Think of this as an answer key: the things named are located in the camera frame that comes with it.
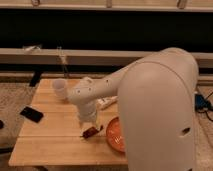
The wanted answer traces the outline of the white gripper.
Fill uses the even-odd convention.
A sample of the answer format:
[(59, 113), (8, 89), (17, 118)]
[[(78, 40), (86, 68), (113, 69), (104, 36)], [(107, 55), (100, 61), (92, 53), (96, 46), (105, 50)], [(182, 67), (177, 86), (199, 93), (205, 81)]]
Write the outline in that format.
[[(78, 105), (79, 125), (83, 126), (83, 122), (95, 122), (97, 120), (97, 108), (94, 104)], [(98, 125), (98, 131), (103, 130), (103, 125)]]

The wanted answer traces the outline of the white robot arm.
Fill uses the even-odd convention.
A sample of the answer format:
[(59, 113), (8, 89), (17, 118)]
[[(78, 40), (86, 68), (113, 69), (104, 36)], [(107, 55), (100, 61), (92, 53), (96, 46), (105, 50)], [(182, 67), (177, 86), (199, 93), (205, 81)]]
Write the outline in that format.
[(98, 98), (118, 98), (129, 171), (196, 171), (197, 80), (195, 58), (180, 48), (167, 48), (70, 89), (68, 99), (81, 107)]

